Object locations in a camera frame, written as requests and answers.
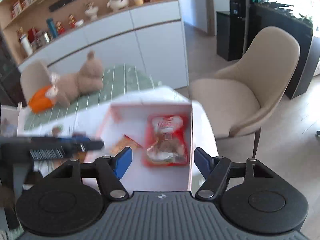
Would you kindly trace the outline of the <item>brown teddy bear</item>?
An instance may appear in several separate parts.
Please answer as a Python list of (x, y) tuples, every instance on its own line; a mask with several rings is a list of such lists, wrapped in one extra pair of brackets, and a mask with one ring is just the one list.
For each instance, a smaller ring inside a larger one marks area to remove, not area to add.
[(65, 108), (69, 107), (81, 96), (102, 90), (103, 74), (102, 62), (95, 57), (94, 51), (90, 51), (80, 70), (58, 77), (46, 96), (51, 99), (55, 96), (56, 103)]

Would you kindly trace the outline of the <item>black cabinet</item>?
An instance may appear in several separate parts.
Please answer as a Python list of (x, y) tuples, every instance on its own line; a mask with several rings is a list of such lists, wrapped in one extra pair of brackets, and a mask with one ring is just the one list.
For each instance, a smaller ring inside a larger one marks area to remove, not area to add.
[(216, 13), (217, 54), (227, 61), (242, 57), (259, 31), (278, 27), (299, 43), (300, 56), (286, 89), (289, 99), (304, 94), (319, 63), (319, 36), (312, 18), (286, 0), (227, 0), (229, 8)]

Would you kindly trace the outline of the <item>white sideboard cabinet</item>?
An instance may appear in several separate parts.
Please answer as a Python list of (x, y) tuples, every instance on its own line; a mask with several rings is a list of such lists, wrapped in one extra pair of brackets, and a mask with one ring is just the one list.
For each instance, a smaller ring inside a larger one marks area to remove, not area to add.
[(88, 22), (54, 39), (18, 66), (42, 60), (59, 73), (80, 69), (94, 51), (105, 67), (134, 66), (173, 89), (189, 84), (185, 34), (178, 0), (146, 3)]

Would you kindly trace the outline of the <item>white cylinder bottle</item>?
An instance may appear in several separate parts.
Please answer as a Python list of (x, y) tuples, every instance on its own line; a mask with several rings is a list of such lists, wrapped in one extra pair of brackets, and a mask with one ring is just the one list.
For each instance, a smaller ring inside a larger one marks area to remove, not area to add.
[(26, 33), (23, 33), (20, 37), (20, 43), (25, 50), (27, 56), (31, 56), (33, 54), (32, 46), (28, 40), (28, 36)]

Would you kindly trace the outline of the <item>blue bottle on shelf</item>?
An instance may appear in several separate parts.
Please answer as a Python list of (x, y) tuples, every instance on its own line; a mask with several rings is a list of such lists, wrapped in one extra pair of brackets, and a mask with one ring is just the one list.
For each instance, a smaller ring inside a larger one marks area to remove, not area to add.
[(54, 20), (52, 18), (48, 18), (46, 19), (47, 25), (48, 25), (48, 29), (52, 35), (53, 38), (57, 38), (58, 37), (58, 32), (54, 23)]

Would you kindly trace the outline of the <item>pink cardboard box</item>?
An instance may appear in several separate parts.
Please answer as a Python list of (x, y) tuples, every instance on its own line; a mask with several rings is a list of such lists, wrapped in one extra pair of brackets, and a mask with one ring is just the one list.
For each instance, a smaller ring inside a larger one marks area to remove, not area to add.
[(185, 191), (199, 186), (196, 148), (218, 155), (207, 115), (197, 101), (168, 87), (131, 92), (78, 114), (105, 147), (89, 152), (85, 162), (132, 148), (132, 163), (121, 183), (133, 191)]

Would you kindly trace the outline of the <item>orange tissue pouch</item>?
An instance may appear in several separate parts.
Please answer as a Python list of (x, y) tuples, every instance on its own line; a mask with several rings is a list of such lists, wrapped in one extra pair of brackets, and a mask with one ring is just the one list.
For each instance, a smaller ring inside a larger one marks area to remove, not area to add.
[(52, 99), (46, 96), (51, 88), (53, 88), (53, 86), (46, 86), (39, 89), (28, 101), (28, 106), (34, 114), (41, 113), (55, 106), (55, 96)]

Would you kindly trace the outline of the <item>orange cracker packet red ends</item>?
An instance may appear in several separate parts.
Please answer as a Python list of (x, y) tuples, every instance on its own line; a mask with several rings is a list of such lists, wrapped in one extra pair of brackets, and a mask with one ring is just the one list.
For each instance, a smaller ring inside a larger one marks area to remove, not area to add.
[(117, 155), (126, 147), (130, 147), (131, 150), (142, 148), (142, 146), (139, 143), (137, 143), (127, 135), (123, 135), (118, 142), (111, 146), (111, 148), (109, 149), (109, 153), (112, 156)]

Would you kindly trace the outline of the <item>red white snack pouch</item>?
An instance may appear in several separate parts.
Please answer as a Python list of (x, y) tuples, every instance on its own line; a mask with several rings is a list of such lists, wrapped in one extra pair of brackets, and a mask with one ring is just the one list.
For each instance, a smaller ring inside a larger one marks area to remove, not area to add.
[(184, 114), (150, 115), (145, 130), (146, 166), (184, 166), (188, 162), (184, 134), (189, 118)]

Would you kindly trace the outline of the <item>beige chair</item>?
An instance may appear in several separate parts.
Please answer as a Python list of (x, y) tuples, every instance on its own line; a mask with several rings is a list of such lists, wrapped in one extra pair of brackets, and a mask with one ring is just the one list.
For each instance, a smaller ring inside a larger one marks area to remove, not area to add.
[(43, 61), (36, 60), (26, 66), (21, 73), (20, 84), (25, 102), (29, 103), (38, 90), (52, 85), (47, 65)]
[(213, 78), (191, 82), (189, 96), (202, 105), (215, 138), (253, 134), (255, 157), (261, 128), (281, 101), (299, 56), (300, 46), (292, 35), (266, 27), (238, 62)]

